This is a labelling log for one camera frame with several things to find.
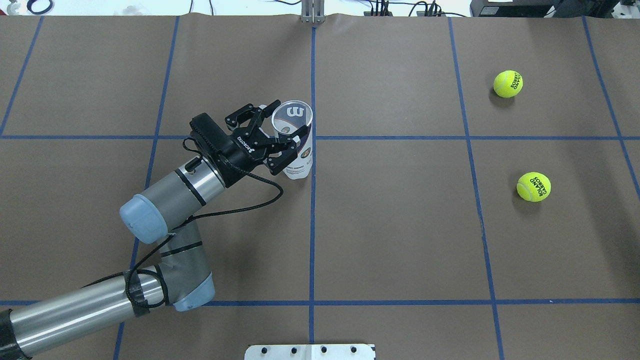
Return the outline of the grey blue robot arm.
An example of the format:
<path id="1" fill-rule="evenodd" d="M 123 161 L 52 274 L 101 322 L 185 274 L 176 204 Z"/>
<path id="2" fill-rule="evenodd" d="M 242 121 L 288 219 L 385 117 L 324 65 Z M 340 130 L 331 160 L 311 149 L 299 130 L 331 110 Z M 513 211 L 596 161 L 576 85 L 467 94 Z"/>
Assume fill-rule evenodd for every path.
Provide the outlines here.
<path id="1" fill-rule="evenodd" d="M 195 157 L 135 194 L 119 209 L 124 225 L 159 263 L 105 276 L 77 291 L 1 312 L 1 358 L 29 360 L 151 310 L 172 305 L 187 312 L 215 296 L 213 273 L 202 247 L 198 211 L 244 177 L 265 166 L 277 175 L 310 155 L 313 110 L 301 100 L 246 104 L 225 118 L 227 131 L 205 112 L 190 121 Z"/>

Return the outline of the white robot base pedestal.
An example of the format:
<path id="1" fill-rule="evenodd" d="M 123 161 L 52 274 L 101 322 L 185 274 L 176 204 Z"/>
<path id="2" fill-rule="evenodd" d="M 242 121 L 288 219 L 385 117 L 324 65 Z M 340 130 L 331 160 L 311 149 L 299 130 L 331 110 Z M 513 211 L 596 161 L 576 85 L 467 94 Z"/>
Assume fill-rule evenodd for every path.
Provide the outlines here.
<path id="1" fill-rule="evenodd" d="M 375 360 L 374 344 L 256 344 L 249 346 L 245 360 Z"/>

